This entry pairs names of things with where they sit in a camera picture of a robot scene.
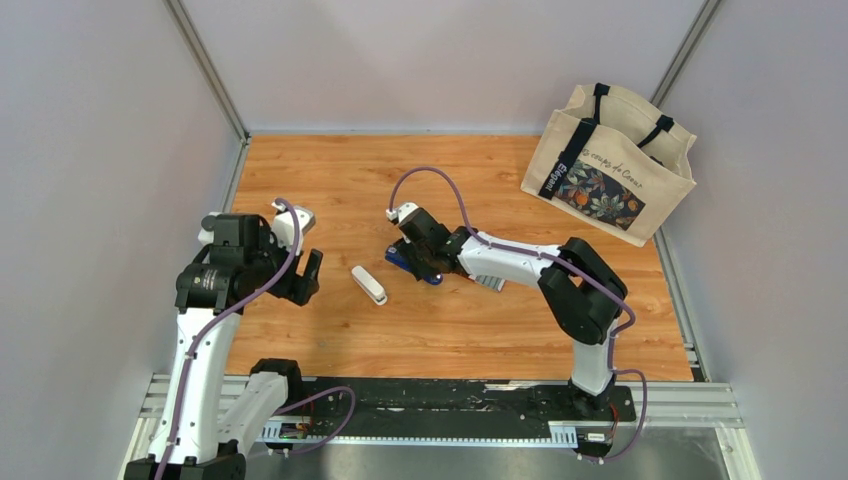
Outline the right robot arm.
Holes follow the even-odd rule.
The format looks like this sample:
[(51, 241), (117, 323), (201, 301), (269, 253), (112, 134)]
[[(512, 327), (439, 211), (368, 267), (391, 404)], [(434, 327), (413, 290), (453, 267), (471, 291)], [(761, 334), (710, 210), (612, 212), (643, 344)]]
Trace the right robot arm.
[(615, 379), (611, 337), (628, 289), (588, 242), (572, 237), (562, 246), (531, 245), (466, 226), (449, 230), (414, 203), (386, 216), (402, 234), (394, 246), (417, 279), (493, 277), (538, 289), (573, 341), (572, 409), (593, 419), (609, 407)]

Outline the blue stapler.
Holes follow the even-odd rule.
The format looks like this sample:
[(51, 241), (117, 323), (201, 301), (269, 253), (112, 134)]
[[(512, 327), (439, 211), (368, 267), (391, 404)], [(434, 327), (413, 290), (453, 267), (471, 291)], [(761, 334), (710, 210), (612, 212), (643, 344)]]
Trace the blue stapler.
[(400, 252), (400, 250), (395, 244), (392, 244), (386, 248), (384, 258), (386, 261), (397, 266), (401, 270), (412, 274), (416, 277), (417, 280), (423, 280), (430, 285), (440, 285), (443, 281), (443, 276), (441, 273), (437, 273), (435, 275), (423, 275), (418, 272), (403, 256), (403, 254)]

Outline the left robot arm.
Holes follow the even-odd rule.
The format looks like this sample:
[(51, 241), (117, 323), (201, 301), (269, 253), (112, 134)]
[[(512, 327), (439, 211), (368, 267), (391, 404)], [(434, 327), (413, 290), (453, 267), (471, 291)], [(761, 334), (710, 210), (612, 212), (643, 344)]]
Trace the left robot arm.
[(305, 305), (318, 291), (322, 253), (304, 253), (314, 214), (275, 206), (258, 214), (211, 212), (201, 249), (178, 275), (177, 344), (171, 380), (147, 454), (127, 463), (126, 479), (242, 479), (247, 455), (277, 410), (294, 414), (306, 389), (293, 360), (261, 359), (221, 414), (227, 358), (246, 305), (263, 293)]

